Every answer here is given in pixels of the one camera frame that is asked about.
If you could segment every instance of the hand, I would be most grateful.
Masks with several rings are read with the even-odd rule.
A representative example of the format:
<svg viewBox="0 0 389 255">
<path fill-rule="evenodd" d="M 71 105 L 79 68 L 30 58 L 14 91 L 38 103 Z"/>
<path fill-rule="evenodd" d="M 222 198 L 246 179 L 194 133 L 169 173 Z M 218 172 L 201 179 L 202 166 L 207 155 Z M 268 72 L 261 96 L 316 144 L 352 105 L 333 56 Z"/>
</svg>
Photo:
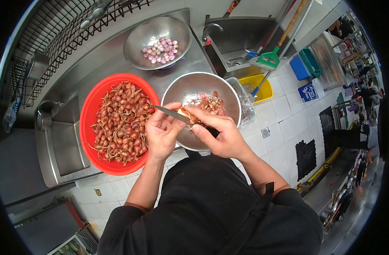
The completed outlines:
<svg viewBox="0 0 389 255">
<path fill-rule="evenodd" d="M 163 107 L 177 110 L 182 103 L 169 103 Z M 186 126 L 186 123 L 157 110 L 146 122 L 149 158 L 157 161 L 167 159 L 174 150 L 177 134 Z"/>
<path fill-rule="evenodd" d="M 370 165 L 372 163 L 372 157 L 373 157 L 374 153 L 372 150 L 369 150 L 368 153 L 366 154 L 366 163 L 368 165 Z"/>
<path fill-rule="evenodd" d="M 214 127 L 220 132 L 214 138 L 202 125 L 196 124 L 192 127 L 194 133 L 210 148 L 214 155 L 241 160 L 242 156 L 247 154 L 247 152 L 252 153 L 231 117 L 211 115 L 207 111 L 194 106 L 185 106 L 185 110 L 206 125 Z"/>
</svg>

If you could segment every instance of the teal basket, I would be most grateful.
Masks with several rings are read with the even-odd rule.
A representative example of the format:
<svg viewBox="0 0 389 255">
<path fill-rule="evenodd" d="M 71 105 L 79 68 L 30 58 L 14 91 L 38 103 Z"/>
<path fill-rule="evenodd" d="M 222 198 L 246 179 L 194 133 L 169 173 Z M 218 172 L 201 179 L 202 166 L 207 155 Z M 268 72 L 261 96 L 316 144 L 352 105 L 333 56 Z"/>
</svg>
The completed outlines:
<svg viewBox="0 0 389 255">
<path fill-rule="evenodd" d="M 321 68 L 319 67 L 318 62 L 316 61 L 314 55 L 308 48 L 303 48 L 299 52 L 299 57 L 304 63 L 305 68 L 313 78 L 319 78 L 322 74 Z"/>
</svg>

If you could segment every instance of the wire rack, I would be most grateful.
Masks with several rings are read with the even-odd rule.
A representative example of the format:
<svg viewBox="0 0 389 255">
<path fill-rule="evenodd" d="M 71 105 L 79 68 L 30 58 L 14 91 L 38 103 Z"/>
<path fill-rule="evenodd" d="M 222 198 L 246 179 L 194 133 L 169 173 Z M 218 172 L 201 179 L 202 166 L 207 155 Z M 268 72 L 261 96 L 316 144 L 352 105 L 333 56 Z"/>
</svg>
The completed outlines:
<svg viewBox="0 0 389 255">
<path fill-rule="evenodd" d="M 78 46 L 120 16 L 123 18 L 126 13 L 149 6 L 153 1 L 115 0 L 102 18 L 81 29 L 81 23 L 101 3 L 100 0 L 46 0 L 24 29 L 8 63 L 1 103 L 7 105 L 20 98 L 23 108 L 34 106 L 34 100 L 49 78 Z M 49 57 L 49 67 L 40 80 L 26 80 L 24 73 L 35 51 Z"/>
</svg>

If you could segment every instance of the dish rack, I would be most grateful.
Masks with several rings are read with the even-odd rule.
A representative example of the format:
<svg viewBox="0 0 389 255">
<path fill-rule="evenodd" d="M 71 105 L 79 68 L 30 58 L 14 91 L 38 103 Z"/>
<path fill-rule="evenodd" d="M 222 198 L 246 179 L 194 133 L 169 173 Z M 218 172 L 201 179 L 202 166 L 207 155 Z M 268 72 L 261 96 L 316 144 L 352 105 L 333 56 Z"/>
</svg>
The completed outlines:
<svg viewBox="0 0 389 255">
<path fill-rule="evenodd" d="M 41 4 L 31 4 L 29 9 L 33 10 L 27 10 L 19 21 L 25 28 L 18 24 L 15 31 L 19 32 L 13 32 L 13 38 L 10 38 L 16 42 L 10 45 L 10 51 L 13 52 L 10 59 L 0 64 L 0 105 L 8 106 L 20 98 L 23 108 L 33 107 L 34 100 L 49 78 L 78 46 L 111 22 L 123 18 L 126 13 L 149 6 L 153 1 L 112 1 L 103 16 L 91 21 L 85 29 L 80 27 L 81 23 L 105 0 L 46 0 L 41 1 Z M 49 66 L 41 79 L 26 80 L 24 73 L 35 51 L 49 57 Z"/>
</svg>

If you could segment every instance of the apron strap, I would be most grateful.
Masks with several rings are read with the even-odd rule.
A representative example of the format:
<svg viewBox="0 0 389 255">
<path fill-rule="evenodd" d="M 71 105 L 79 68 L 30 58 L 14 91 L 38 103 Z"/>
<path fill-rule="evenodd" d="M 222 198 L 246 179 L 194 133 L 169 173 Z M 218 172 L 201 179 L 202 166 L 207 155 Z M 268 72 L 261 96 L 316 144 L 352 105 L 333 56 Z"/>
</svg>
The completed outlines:
<svg viewBox="0 0 389 255">
<path fill-rule="evenodd" d="M 263 219 L 268 210 L 269 204 L 272 201 L 274 193 L 274 183 L 270 182 L 265 185 L 265 194 L 258 201 L 255 208 L 249 213 L 248 218 L 244 221 L 240 229 L 231 237 L 227 244 L 217 253 L 217 255 L 237 254 L 238 251 L 245 245 L 258 223 Z"/>
</svg>

